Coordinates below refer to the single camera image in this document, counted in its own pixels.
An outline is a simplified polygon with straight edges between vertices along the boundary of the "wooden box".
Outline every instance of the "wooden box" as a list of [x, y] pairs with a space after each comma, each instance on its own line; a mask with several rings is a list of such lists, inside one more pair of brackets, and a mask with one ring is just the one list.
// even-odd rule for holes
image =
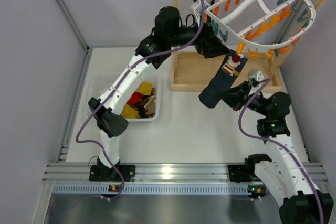
[[[269, 69], [274, 63], [275, 56], [269, 60], [265, 54], [259, 54], [258, 59], [251, 59], [249, 54], [244, 54], [248, 61], [241, 74], [238, 76], [232, 87], [247, 80], [247, 74], [251, 69], [261, 70], [266, 78], [269, 78]], [[171, 90], [185, 92], [201, 92], [215, 76], [222, 65], [224, 56], [205, 59], [196, 52], [178, 52], [173, 55]], [[282, 91], [281, 77], [279, 71], [272, 77], [272, 81], [263, 92], [274, 93]]]

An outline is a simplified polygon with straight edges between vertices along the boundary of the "white plastic bin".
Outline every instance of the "white plastic bin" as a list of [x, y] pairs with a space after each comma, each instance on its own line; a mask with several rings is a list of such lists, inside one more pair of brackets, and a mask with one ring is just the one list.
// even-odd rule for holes
[[[105, 93], [110, 86], [117, 80], [120, 74], [108, 74], [94, 77], [91, 82], [88, 93], [87, 93], [87, 101], [91, 99], [91, 97], [98, 98], [103, 93]], [[149, 82], [153, 85], [155, 89], [155, 97], [156, 97], [156, 105], [155, 105], [155, 116], [152, 118], [139, 118], [139, 119], [126, 119], [129, 122], [150, 122], [154, 121], [159, 116], [160, 106], [161, 106], [161, 82], [157, 76], [149, 76], [145, 79], [145, 82]], [[91, 114], [91, 110], [89, 106], [87, 106], [87, 116]]]

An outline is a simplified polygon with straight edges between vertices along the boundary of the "white table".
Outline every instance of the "white table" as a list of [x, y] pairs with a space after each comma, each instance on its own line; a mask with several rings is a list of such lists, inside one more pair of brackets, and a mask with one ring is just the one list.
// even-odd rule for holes
[[[94, 144], [78, 144], [76, 134], [87, 116], [87, 92], [97, 75], [120, 73], [127, 66], [135, 48], [95, 48], [92, 53], [67, 162], [89, 162], [99, 155]], [[199, 93], [171, 92], [171, 58], [155, 73], [162, 82], [163, 98], [160, 115], [153, 122], [133, 122], [121, 135], [120, 158], [123, 163], [230, 163], [243, 162], [249, 154], [265, 153], [264, 143], [243, 136], [238, 128], [240, 112], [224, 102], [208, 109], [198, 99]], [[257, 135], [261, 115], [247, 110], [243, 128]], [[294, 147], [302, 162], [308, 161], [297, 122], [291, 112], [286, 117]], [[91, 120], [80, 139], [99, 140], [96, 121]]]

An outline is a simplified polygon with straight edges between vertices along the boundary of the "gray wall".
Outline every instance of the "gray wall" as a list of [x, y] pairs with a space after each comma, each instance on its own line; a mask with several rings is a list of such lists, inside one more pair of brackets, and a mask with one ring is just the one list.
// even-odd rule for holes
[[323, 163], [336, 193], [336, 0], [328, 0], [316, 22], [283, 66], [297, 116], [314, 161]]
[[54, 0], [0, 6], [0, 222], [30, 223], [84, 51]]
[[[277, 0], [266, 0], [275, 4]], [[137, 45], [147, 36], [159, 10], [172, 5], [172, 0], [65, 0], [86, 42], [90, 45], [115, 46]], [[192, 0], [180, 0], [181, 16], [191, 13]], [[248, 15], [238, 24], [246, 26], [260, 18], [260, 8], [248, 9]], [[259, 39], [262, 42], [274, 42], [277, 31], [264, 33]], [[236, 44], [228, 39], [228, 44]]]

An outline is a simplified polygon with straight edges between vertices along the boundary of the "wooden frame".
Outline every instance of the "wooden frame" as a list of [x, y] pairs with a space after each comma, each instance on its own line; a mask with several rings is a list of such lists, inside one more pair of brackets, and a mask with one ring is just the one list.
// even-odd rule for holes
[[[327, 0], [314, 0], [313, 4], [316, 13], [322, 10]], [[179, 0], [173, 0], [175, 7], [179, 7]], [[302, 28], [302, 23], [299, 23], [298, 30]], [[282, 90], [280, 67], [293, 51], [295, 45], [288, 46], [287, 52], [273, 56], [269, 60], [265, 59], [264, 54], [259, 54], [259, 59], [254, 63], [247, 64], [241, 75], [237, 78], [236, 84], [246, 79], [247, 72], [251, 68], [258, 68], [263, 71], [266, 78], [271, 77], [272, 82], [265, 88], [265, 92], [277, 92]], [[218, 67], [222, 63], [223, 58], [204, 59], [196, 52], [176, 52], [173, 54], [172, 70], [171, 70], [171, 90], [172, 91], [187, 91], [200, 92], [209, 83], [215, 75]]]

